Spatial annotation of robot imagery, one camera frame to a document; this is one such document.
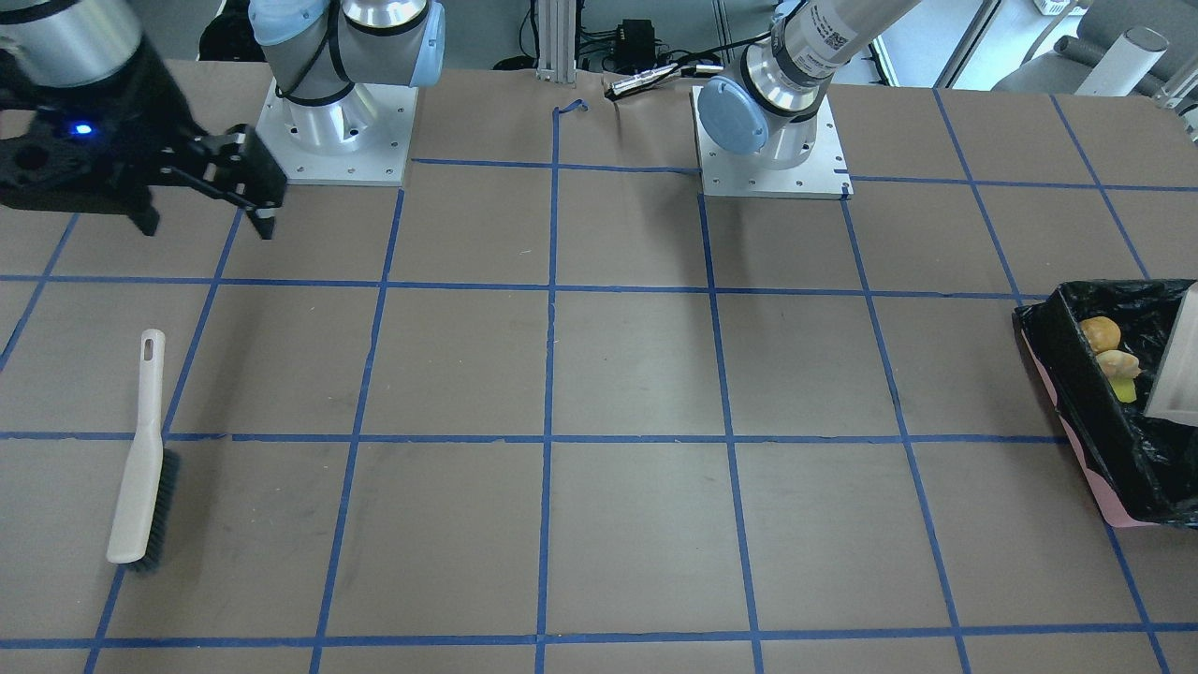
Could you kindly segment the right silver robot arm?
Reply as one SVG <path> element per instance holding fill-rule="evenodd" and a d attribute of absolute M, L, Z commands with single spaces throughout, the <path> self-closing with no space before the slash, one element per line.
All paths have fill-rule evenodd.
<path fill-rule="evenodd" d="M 125 1 L 5 1 L 4 110 L 34 115 L 4 139 L 4 206 L 125 215 L 151 236 L 156 186 L 243 210 L 274 233 L 288 180 L 327 157 L 399 141 L 377 89 L 429 89 L 444 65 L 437 1 L 249 1 L 246 16 L 274 79 L 279 162 L 252 125 L 214 134 Z"/>

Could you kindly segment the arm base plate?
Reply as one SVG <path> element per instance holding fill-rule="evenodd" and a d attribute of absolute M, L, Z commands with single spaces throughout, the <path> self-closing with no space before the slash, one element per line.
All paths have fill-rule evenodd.
<path fill-rule="evenodd" d="M 419 93 L 359 83 L 341 101 L 300 107 L 270 89 L 258 136 L 288 183 L 403 187 Z"/>
<path fill-rule="evenodd" d="M 851 170 L 845 160 L 831 101 L 822 101 L 816 119 L 780 130 L 758 154 L 733 154 L 719 146 L 700 120 L 701 86 L 692 89 L 694 136 L 703 192 L 714 198 L 851 198 Z"/>

